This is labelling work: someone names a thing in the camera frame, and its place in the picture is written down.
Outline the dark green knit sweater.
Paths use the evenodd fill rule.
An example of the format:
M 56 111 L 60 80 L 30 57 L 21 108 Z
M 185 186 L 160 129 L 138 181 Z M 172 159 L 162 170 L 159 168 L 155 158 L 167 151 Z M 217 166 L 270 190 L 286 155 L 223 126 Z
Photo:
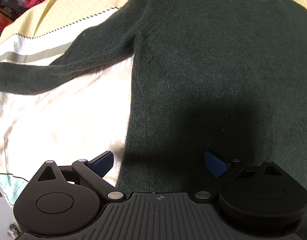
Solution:
M 133 55 L 117 188 L 203 190 L 205 153 L 271 159 L 307 189 L 307 10 L 292 0 L 129 0 L 48 66 L 0 63 L 38 94 Z

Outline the yellow beige patterned bedspread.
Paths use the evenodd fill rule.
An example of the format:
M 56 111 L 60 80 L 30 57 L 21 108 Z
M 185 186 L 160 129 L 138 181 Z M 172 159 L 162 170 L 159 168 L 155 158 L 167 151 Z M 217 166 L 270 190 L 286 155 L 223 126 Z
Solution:
M 129 0 L 46 0 L 4 30 L 0 63 L 48 66 L 86 29 Z M 292 0 L 307 10 L 307 0 Z M 131 112 L 133 55 L 38 94 L 0 91 L 0 172 L 30 180 L 45 159 L 60 165 L 115 154 L 117 187 Z

